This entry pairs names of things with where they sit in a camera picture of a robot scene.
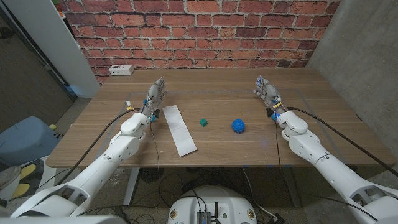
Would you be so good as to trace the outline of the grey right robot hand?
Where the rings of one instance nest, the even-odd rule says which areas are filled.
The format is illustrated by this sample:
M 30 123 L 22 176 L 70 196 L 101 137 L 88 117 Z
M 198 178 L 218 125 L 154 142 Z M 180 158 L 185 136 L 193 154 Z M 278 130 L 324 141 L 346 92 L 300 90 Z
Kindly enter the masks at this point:
M 269 80 L 259 76 L 256 80 L 256 89 L 253 93 L 264 101 L 266 105 L 267 116 L 276 120 L 287 109 L 282 103 L 282 98 L 275 86 Z

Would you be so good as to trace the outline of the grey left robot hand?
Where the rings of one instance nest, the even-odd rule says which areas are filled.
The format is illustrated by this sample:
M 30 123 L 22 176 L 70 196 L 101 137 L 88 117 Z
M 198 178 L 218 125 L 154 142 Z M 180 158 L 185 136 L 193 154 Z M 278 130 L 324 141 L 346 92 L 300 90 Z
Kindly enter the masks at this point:
M 143 107 L 139 110 L 141 114 L 146 115 L 150 119 L 157 119 L 160 115 L 159 106 L 165 98 L 168 91 L 165 89 L 164 78 L 161 77 L 154 82 L 148 89 L 147 96 L 144 99 Z

